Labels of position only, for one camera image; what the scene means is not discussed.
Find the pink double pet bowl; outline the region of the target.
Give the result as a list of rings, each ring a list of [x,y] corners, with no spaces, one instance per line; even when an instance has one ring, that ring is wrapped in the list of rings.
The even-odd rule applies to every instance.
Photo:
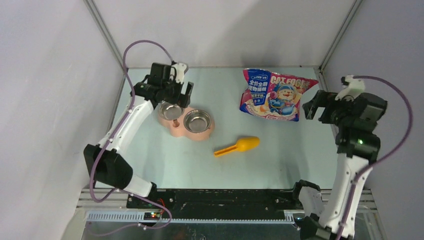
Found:
[[[158,121],[171,136],[186,137],[192,141],[209,139],[215,129],[215,122],[207,111],[189,106],[182,108],[167,102],[159,106]]]

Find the colourful cat food bag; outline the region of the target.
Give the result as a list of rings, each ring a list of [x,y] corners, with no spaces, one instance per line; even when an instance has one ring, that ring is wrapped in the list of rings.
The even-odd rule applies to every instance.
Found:
[[[239,110],[266,120],[297,122],[302,95],[319,83],[316,79],[281,74],[260,68],[245,68],[247,89]]]

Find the yellow plastic scoop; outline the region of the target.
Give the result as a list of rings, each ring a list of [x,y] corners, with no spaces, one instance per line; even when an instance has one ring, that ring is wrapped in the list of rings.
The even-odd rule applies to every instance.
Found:
[[[234,145],[215,151],[213,155],[222,157],[233,152],[246,152],[258,147],[260,143],[261,140],[256,136],[243,137],[238,139]]]

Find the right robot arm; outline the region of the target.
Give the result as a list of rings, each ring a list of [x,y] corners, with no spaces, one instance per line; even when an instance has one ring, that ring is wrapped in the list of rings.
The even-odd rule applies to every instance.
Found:
[[[316,184],[300,180],[291,194],[291,204],[303,209],[305,217],[297,221],[302,240],[352,240],[362,190],[376,163],[381,148],[380,138],[373,133],[378,120],[386,113],[388,102],[363,92],[357,97],[338,98],[335,92],[318,90],[312,100],[303,104],[306,119],[314,118],[318,108],[324,111],[318,119],[335,125],[338,133],[337,168],[327,203]]]

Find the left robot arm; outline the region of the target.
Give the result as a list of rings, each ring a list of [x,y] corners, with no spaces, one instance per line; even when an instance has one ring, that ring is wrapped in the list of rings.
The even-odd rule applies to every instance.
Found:
[[[188,107],[194,87],[192,82],[188,82],[186,91],[182,92],[188,69],[188,65],[182,62],[173,61],[170,65],[154,62],[150,73],[141,82],[130,84],[130,100],[119,121],[97,144],[87,144],[84,148],[90,188],[95,182],[100,182],[138,195],[138,201],[145,208],[156,206],[156,184],[137,176],[125,160],[124,152],[142,123],[159,104]]]

